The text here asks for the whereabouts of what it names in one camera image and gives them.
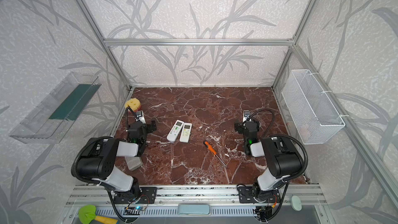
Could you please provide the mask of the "white remote control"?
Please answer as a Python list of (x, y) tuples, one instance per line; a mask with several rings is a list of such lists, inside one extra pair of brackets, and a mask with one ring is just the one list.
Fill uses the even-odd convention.
[(167, 140), (169, 142), (175, 142), (176, 139), (178, 138), (178, 135), (180, 134), (182, 130), (182, 126), (184, 125), (184, 122), (181, 120), (177, 120), (174, 125), (172, 126), (169, 134), (167, 135)]
[(182, 126), (181, 134), (180, 134), (180, 139), (179, 141), (182, 143), (188, 143), (190, 134), (192, 130), (192, 124), (191, 123), (184, 123)]

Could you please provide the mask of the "orange handled screwdriver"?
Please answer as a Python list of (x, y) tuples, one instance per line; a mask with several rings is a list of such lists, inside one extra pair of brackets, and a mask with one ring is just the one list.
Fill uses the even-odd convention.
[(207, 142), (204, 141), (203, 144), (206, 148), (222, 163), (222, 165), (227, 168), (227, 165), (222, 161), (222, 159), (218, 156), (217, 152), (213, 149), (213, 147)]

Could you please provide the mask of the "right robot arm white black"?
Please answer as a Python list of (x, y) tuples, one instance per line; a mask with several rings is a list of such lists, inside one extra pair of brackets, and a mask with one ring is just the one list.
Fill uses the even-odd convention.
[(251, 187), (237, 185), (239, 202), (279, 204), (282, 201), (280, 188), (301, 176), (308, 166), (304, 146), (284, 134), (258, 138), (260, 124), (257, 121), (237, 122), (234, 129), (243, 135), (245, 154), (264, 157), (267, 165)]

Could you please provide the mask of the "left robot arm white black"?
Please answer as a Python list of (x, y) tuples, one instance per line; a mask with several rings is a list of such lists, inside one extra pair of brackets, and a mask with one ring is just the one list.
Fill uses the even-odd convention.
[(115, 166), (118, 157), (140, 157), (147, 147), (147, 136), (157, 130), (155, 121), (136, 121), (128, 126), (127, 139), (102, 136), (91, 138), (78, 152), (71, 174), (79, 181), (103, 186), (127, 201), (137, 201), (143, 195), (138, 180)]

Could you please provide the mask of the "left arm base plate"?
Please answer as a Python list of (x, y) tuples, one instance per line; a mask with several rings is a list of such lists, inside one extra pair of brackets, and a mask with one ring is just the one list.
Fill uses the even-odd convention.
[(157, 187), (141, 187), (134, 193), (116, 192), (113, 201), (115, 204), (154, 204), (157, 189)]

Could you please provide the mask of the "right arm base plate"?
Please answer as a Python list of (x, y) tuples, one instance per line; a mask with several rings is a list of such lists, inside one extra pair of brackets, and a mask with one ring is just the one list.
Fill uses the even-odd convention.
[(281, 195), (278, 189), (262, 191), (257, 186), (237, 185), (238, 198), (240, 203), (252, 204), (277, 204), (281, 201)]

